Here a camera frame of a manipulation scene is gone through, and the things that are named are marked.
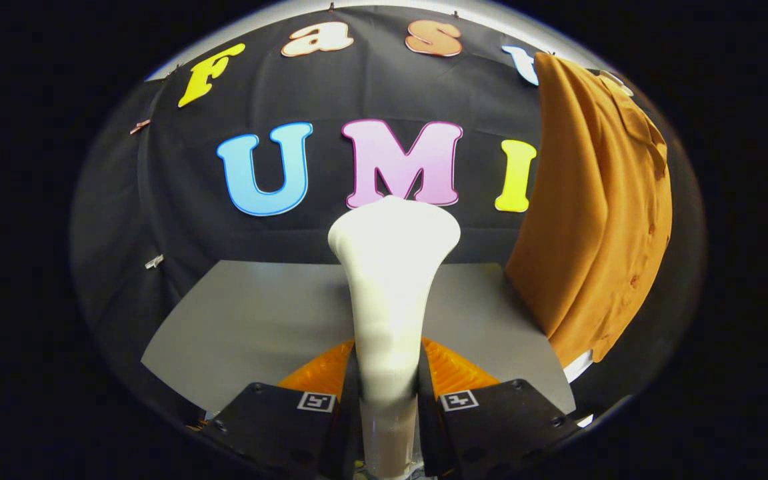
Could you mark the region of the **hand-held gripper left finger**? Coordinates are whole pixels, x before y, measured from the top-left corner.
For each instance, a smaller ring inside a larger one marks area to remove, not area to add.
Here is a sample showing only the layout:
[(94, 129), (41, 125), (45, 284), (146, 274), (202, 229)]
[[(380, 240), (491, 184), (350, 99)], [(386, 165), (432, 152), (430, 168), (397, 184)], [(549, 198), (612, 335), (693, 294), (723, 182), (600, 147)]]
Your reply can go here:
[(259, 479), (351, 479), (361, 458), (361, 386), (353, 340), (278, 385), (254, 382), (201, 436)]

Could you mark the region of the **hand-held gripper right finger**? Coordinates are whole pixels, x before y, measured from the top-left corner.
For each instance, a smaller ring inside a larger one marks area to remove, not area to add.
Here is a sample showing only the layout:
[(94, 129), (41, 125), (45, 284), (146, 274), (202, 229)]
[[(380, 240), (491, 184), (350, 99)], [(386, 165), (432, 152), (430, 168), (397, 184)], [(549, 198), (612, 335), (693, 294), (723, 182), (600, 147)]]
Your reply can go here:
[(573, 440), (580, 425), (524, 379), (500, 381), (424, 337), (417, 419), (425, 475), (509, 479)]

